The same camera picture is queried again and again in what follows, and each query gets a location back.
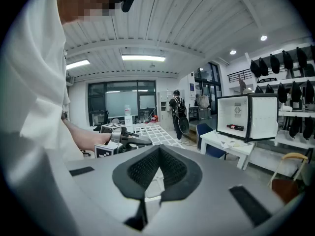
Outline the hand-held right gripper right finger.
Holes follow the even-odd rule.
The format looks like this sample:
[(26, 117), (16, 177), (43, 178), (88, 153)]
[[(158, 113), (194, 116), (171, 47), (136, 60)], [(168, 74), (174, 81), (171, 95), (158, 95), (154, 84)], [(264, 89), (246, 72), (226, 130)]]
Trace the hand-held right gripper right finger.
[[(295, 212), (304, 195), (287, 205), (267, 185), (221, 159), (175, 147), (202, 171), (198, 187), (184, 200), (161, 203), (147, 225), (150, 236), (293, 236), (299, 234)], [(243, 186), (270, 217), (255, 225), (230, 193)]]

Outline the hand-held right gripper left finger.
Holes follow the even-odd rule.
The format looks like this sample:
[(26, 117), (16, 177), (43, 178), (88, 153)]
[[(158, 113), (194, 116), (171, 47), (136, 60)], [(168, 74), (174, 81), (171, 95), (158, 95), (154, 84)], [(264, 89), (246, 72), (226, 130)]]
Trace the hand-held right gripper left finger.
[(145, 192), (158, 171), (158, 146), (148, 146), (106, 158), (66, 164), (75, 183), (120, 225), (145, 235), (160, 235), (159, 199), (145, 201)]

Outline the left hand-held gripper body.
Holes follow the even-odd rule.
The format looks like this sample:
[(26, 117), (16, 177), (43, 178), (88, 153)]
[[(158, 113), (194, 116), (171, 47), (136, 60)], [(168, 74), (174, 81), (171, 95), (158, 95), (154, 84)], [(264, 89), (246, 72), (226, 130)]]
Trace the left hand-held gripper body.
[(122, 153), (124, 151), (124, 145), (122, 144), (122, 135), (123, 132), (126, 131), (124, 125), (117, 123), (108, 123), (102, 125), (99, 131), (101, 134), (109, 133), (111, 137), (109, 141), (103, 144), (95, 144), (95, 158), (107, 157)]

